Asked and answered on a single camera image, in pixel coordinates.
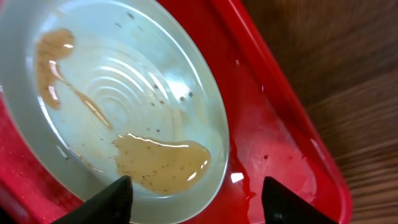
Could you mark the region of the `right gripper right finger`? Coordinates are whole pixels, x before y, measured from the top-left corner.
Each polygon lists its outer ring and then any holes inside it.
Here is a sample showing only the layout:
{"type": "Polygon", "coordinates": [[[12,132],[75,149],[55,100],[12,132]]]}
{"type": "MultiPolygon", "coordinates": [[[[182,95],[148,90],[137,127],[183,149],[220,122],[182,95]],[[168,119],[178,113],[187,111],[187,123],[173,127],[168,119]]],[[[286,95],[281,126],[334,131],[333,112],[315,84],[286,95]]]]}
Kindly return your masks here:
{"type": "Polygon", "coordinates": [[[265,177],[261,195],[266,224],[338,224],[273,177],[265,177]]]}

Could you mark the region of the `white plate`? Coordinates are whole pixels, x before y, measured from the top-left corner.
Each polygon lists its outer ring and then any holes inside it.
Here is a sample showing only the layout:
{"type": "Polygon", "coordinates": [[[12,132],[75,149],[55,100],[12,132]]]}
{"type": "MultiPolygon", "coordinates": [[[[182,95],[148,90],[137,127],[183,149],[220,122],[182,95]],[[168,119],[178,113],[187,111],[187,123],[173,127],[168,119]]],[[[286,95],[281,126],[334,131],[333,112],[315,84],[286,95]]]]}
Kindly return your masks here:
{"type": "Polygon", "coordinates": [[[169,152],[197,142],[210,159],[187,190],[133,182],[134,223],[180,223],[223,183],[229,130],[220,91],[183,27],[156,1],[6,1],[1,86],[30,150],[73,195],[88,200],[121,176],[121,151],[169,152]]]}

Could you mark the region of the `red plastic tray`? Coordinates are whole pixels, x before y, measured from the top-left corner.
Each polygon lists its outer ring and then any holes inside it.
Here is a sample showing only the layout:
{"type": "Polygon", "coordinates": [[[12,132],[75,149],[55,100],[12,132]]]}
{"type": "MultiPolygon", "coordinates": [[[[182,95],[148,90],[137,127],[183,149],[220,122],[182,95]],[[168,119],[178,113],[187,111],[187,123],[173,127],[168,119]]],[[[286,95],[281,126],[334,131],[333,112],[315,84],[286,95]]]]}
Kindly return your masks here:
{"type": "MultiPolygon", "coordinates": [[[[229,130],[221,187],[180,223],[264,223],[264,178],[278,180],[337,223],[348,188],[241,1],[156,1],[192,39],[220,91],[229,130]]],[[[52,223],[82,202],[42,165],[6,108],[1,86],[1,206],[17,222],[52,223]]]]}

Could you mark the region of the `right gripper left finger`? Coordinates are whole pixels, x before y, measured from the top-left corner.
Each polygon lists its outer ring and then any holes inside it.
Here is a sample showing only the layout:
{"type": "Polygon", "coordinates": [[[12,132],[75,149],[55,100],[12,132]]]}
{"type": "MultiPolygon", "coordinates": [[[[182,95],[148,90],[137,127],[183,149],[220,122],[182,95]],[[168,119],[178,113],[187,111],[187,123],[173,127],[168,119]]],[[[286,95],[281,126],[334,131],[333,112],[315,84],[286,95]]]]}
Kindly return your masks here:
{"type": "Polygon", "coordinates": [[[131,178],[120,177],[53,224],[129,224],[133,201],[131,178]]]}

